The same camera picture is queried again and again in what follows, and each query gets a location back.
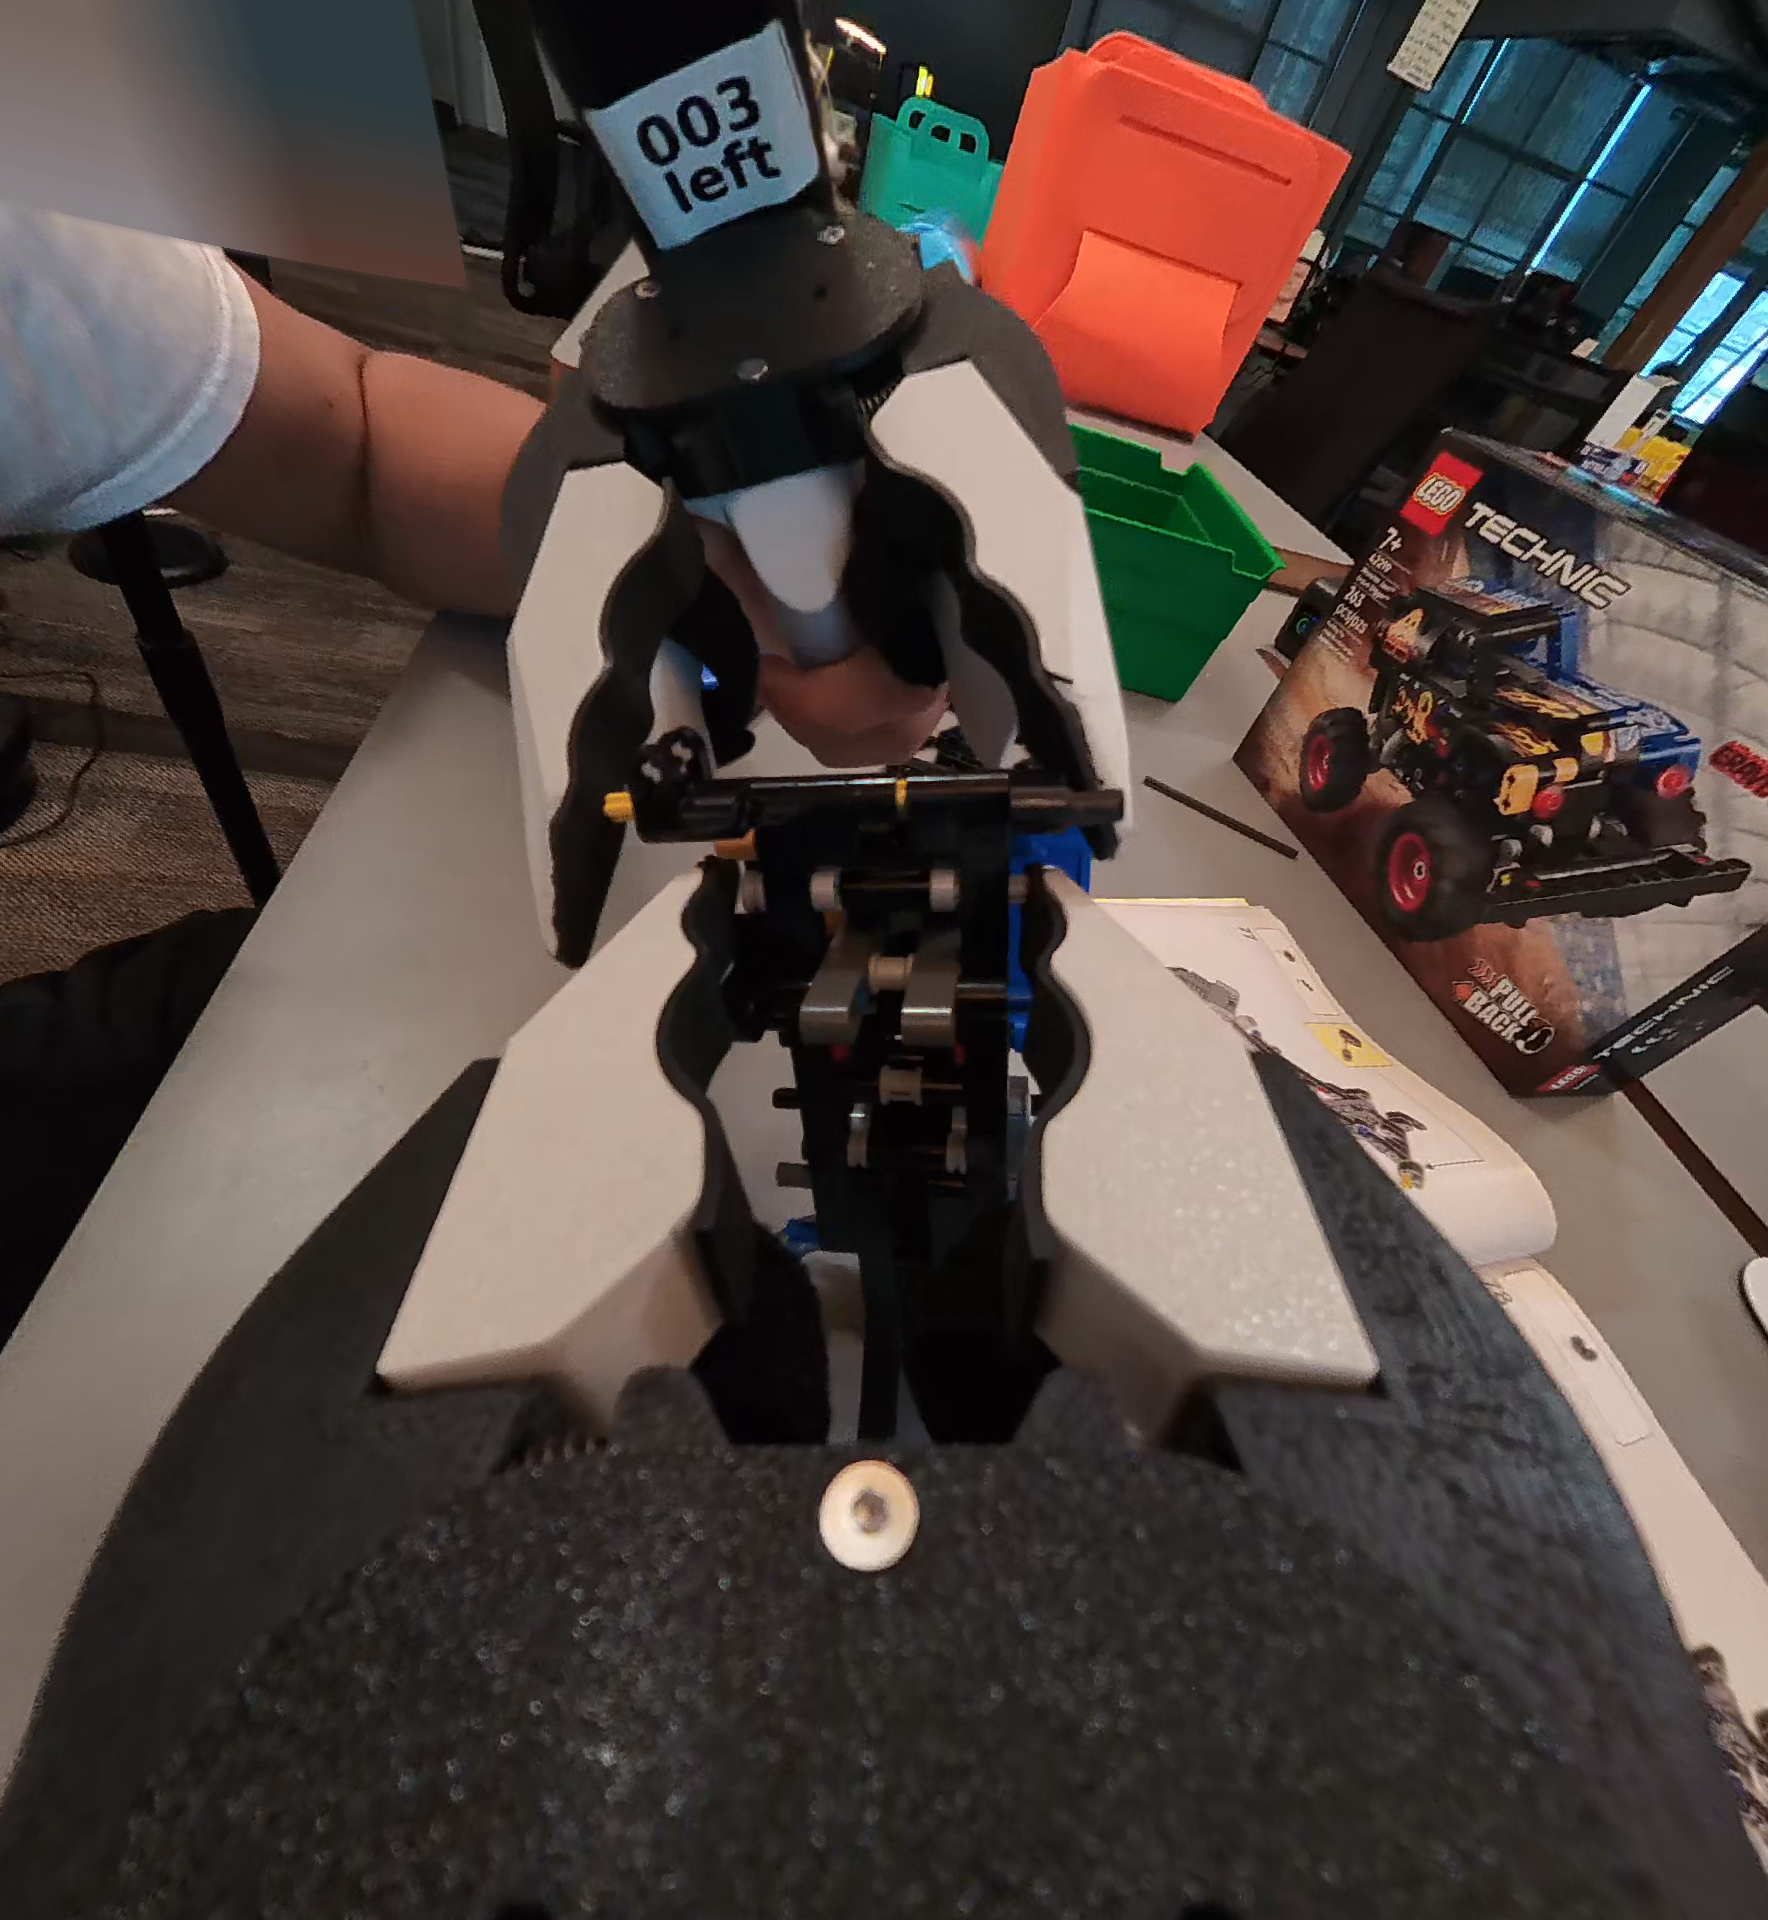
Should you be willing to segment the orange plastic bin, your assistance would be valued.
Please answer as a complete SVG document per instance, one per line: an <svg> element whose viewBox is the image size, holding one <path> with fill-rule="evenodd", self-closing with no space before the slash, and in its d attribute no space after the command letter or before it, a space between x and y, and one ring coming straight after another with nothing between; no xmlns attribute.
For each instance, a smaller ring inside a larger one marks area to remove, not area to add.
<svg viewBox="0 0 1768 1920"><path fill-rule="evenodd" d="M1041 335L1074 409L1196 439L1342 170L1257 83L1118 32L1033 68L979 287Z"/></svg>

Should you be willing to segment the wooden post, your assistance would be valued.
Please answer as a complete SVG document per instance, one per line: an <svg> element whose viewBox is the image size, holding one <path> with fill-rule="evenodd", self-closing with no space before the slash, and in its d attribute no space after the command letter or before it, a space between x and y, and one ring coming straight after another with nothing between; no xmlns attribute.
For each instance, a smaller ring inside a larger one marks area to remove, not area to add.
<svg viewBox="0 0 1768 1920"><path fill-rule="evenodd" d="M1627 330L1615 335L1600 363L1639 378L1665 352L1669 334L1697 302L1711 276L1742 251L1742 239L1762 220L1762 210L1768 210L1768 130L1756 142L1728 191L1692 228L1689 245L1670 258L1655 293L1631 309Z"/></svg>

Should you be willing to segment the person's dark pants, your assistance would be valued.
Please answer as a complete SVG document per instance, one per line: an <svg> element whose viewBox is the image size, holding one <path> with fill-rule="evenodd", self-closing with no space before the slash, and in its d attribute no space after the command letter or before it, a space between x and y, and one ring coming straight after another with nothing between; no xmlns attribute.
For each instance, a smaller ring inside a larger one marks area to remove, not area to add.
<svg viewBox="0 0 1768 1920"><path fill-rule="evenodd" d="M0 983L0 1352L254 924L197 912Z"/></svg>

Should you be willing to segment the black stand pole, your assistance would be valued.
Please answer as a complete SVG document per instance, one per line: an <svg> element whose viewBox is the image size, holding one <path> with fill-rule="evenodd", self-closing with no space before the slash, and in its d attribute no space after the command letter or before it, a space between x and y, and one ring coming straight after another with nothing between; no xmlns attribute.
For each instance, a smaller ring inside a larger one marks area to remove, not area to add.
<svg viewBox="0 0 1768 1920"><path fill-rule="evenodd" d="M250 901L268 907L281 885L281 860L232 749L206 658L177 609L177 592L209 588L229 575L224 544L171 507L143 507L75 533L65 555L82 576L125 593L134 626L134 650L203 780L232 868Z"/></svg>

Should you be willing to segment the white paper notice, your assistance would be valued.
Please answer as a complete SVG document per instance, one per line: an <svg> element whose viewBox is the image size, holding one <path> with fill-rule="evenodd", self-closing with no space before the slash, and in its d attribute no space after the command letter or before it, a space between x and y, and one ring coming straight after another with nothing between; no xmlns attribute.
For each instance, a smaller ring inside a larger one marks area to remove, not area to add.
<svg viewBox="0 0 1768 1920"><path fill-rule="evenodd" d="M1411 94L1433 94L1469 32L1481 0L1422 0L1397 54L1387 55L1387 73Z"/></svg>

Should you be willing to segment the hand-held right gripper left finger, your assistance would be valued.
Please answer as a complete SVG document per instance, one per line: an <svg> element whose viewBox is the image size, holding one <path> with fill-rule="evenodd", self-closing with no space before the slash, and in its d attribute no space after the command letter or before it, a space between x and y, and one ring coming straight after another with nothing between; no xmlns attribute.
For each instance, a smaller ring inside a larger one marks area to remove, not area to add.
<svg viewBox="0 0 1768 1920"><path fill-rule="evenodd" d="M596 1432L635 1369L758 1311L710 1082L735 868L672 878L504 1049L376 1357L390 1392L544 1382Z"/></svg>

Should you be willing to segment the person's left hand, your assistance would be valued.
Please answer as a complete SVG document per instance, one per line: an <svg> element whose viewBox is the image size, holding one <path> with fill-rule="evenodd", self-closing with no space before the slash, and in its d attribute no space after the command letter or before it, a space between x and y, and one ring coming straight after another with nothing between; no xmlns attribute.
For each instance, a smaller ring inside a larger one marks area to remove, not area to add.
<svg viewBox="0 0 1768 1920"><path fill-rule="evenodd" d="M710 575L735 593L758 639L762 707L829 768L871 768L918 756L952 707L952 685L902 682L861 644L843 659L799 667L782 650L779 600L758 576L741 540L719 519L698 519Z"/></svg>

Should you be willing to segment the teal plastic bin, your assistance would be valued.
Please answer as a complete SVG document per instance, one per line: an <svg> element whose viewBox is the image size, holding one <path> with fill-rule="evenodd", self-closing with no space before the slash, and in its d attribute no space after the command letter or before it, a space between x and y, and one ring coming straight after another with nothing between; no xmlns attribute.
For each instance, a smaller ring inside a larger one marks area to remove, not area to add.
<svg viewBox="0 0 1768 1920"><path fill-rule="evenodd" d="M913 220L956 220L976 245L989 231L1002 161L989 126L910 96L896 112L871 112L871 146L856 204L893 228Z"/></svg>

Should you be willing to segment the person's left forearm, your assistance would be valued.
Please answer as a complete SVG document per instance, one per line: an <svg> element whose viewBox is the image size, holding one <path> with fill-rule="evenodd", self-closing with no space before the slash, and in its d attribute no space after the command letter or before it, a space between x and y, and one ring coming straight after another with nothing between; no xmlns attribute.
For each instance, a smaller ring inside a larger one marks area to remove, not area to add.
<svg viewBox="0 0 1768 1920"><path fill-rule="evenodd" d="M254 395L167 507L431 613L513 618L504 486L544 402L446 363L370 352L237 276Z"/></svg>

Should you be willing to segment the lego instruction booklet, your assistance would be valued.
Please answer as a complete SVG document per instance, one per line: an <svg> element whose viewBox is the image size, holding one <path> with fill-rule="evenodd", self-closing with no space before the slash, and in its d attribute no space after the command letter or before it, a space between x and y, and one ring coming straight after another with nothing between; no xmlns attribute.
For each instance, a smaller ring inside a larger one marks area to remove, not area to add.
<svg viewBox="0 0 1768 1920"><path fill-rule="evenodd" d="M1546 1359L1661 1572L1768 1870L1768 1581L1610 1344L1542 1265L1558 1234L1542 1176L1482 1120L1401 1069L1325 988L1272 912L1247 901L1109 901L1109 912L1213 1001L1257 1058L1294 1069L1377 1172L1481 1268L1495 1310Z"/></svg>

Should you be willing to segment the green plastic bin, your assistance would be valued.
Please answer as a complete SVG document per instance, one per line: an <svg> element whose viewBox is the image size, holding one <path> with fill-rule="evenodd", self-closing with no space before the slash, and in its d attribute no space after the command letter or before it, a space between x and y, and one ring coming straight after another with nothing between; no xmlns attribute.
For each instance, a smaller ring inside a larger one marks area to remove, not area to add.
<svg viewBox="0 0 1768 1920"><path fill-rule="evenodd" d="M1176 705L1283 555L1203 464L1074 426L1118 682Z"/></svg>

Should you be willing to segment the partly built lego truck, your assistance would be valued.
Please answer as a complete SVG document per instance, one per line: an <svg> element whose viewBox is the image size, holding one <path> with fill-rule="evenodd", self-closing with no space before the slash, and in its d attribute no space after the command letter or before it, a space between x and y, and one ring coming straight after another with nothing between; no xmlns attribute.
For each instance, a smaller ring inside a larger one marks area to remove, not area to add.
<svg viewBox="0 0 1768 1920"><path fill-rule="evenodd" d="M735 774L700 731L648 745L606 816L735 868L722 996L745 1043L794 1058L820 1245L936 1265L1015 1186L1011 1022L1027 976L1011 917L1033 842L1113 852L1123 796L1021 756L979 767L960 731L867 774Z"/></svg>

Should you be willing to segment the lego set box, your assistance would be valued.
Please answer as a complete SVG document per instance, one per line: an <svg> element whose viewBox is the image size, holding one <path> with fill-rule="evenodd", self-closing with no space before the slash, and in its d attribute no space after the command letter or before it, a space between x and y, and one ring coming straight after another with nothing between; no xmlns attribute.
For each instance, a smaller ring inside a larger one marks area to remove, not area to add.
<svg viewBox="0 0 1768 1920"><path fill-rule="evenodd" d="M1521 1100L1768 1008L1768 559L1448 430L1235 767Z"/></svg>

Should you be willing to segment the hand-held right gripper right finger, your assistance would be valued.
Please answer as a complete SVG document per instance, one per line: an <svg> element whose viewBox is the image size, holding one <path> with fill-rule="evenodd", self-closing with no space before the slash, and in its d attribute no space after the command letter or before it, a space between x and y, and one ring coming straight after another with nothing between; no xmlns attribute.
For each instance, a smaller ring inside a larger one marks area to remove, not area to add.
<svg viewBox="0 0 1768 1920"><path fill-rule="evenodd" d="M1038 1332L1139 1439L1209 1382L1361 1394L1377 1357L1247 1043L1102 901L1024 901Z"/></svg>

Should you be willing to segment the large paned window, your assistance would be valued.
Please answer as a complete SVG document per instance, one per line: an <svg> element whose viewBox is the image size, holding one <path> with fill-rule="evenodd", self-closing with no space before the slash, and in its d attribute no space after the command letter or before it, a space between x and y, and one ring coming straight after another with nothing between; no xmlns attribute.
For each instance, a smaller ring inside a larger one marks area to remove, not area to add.
<svg viewBox="0 0 1768 1920"><path fill-rule="evenodd" d="M1384 258L1401 228L1445 235L1428 285L1521 298L1567 285L1567 325L1615 352L1705 231L1768 137L1768 94L1692 54L1570 35L1469 32L1411 96L1342 223L1342 258ZM1670 366L1686 426L1768 395L1768 204L1640 360Z"/></svg>

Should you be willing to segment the long black lego axle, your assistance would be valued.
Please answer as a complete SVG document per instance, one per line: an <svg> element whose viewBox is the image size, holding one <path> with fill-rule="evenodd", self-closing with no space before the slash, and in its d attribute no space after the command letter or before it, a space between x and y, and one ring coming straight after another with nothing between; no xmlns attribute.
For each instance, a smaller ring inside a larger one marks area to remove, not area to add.
<svg viewBox="0 0 1768 1920"><path fill-rule="evenodd" d="M1270 835L1270 833L1261 833L1261 826L1250 826L1250 821L1242 821L1242 816L1235 816L1235 815L1225 815L1225 810L1218 810L1218 804L1209 804L1209 802L1201 802L1201 796L1189 796L1189 791L1183 791L1183 787L1175 787L1175 781L1163 781L1163 780L1156 780L1156 774L1145 774L1143 787L1145 787L1150 796L1163 796L1163 802L1183 804L1187 815L1196 815L1196 816L1203 816L1203 821L1213 821L1213 826L1223 826L1223 833L1231 833L1231 835L1239 835L1239 842L1265 849L1265 852L1277 852L1277 857L1288 857L1288 860L1301 857L1294 844L1288 844L1288 842L1277 842L1277 835Z"/></svg>

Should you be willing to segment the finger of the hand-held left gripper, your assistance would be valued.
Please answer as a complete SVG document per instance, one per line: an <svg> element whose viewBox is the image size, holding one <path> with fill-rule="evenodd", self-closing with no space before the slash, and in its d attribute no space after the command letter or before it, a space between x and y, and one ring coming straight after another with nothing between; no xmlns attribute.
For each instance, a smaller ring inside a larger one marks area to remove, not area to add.
<svg viewBox="0 0 1768 1920"><path fill-rule="evenodd" d="M675 500L625 464L575 470L506 636L526 868L550 959L578 973L600 938L625 826L606 815L641 751L710 734L700 667L672 639L704 588Z"/></svg>
<svg viewBox="0 0 1768 1920"><path fill-rule="evenodd" d="M893 667L940 668L987 768L1113 796L1081 835L1096 860L1118 857L1130 727L1056 387L1021 412L971 360L902 370L871 414L861 636Z"/></svg>

